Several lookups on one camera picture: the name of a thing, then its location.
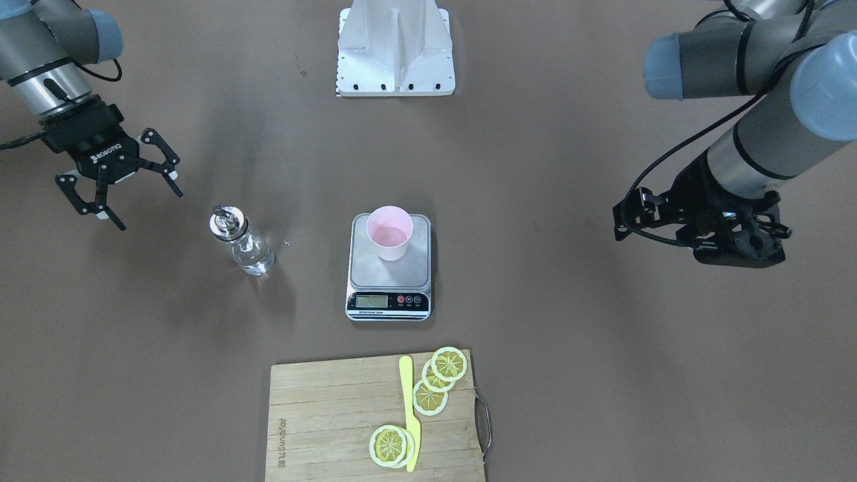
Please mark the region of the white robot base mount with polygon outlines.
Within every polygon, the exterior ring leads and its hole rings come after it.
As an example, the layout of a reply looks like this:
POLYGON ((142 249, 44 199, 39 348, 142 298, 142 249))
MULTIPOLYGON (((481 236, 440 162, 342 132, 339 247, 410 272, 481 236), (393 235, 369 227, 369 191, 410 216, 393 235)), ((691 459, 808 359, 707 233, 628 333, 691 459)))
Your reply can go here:
POLYGON ((355 1, 339 12, 335 92, 342 97, 450 96, 450 16, 435 1, 355 1))

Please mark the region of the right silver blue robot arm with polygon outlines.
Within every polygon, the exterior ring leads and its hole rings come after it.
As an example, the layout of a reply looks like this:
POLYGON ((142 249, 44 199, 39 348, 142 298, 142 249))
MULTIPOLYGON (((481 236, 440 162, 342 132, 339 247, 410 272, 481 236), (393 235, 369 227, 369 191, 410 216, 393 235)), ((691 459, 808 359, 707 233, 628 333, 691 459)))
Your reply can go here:
POLYGON ((116 62, 125 40, 115 19, 74 1, 3 1, 1 73, 39 118, 34 134, 3 143, 17 149, 41 140, 52 152, 67 153, 76 167, 57 174, 56 186, 81 216, 94 214, 125 224, 108 204, 111 184, 141 169, 158 173, 176 196, 180 158, 156 129, 132 138, 123 114, 92 91, 89 65, 116 62))

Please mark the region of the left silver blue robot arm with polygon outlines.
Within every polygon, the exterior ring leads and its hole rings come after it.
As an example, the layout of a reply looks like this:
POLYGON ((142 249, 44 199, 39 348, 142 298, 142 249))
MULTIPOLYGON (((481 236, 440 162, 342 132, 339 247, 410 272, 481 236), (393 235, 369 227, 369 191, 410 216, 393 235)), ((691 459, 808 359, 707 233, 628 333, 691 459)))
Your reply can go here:
POLYGON ((735 124, 669 190, 637 184, 613 208, 615 237, 676 224, 670 244, 698 262, 785 260, 779 189, 855 141, 854 1, 734 1, 649 46, 656 100, 748 96, 735 124))

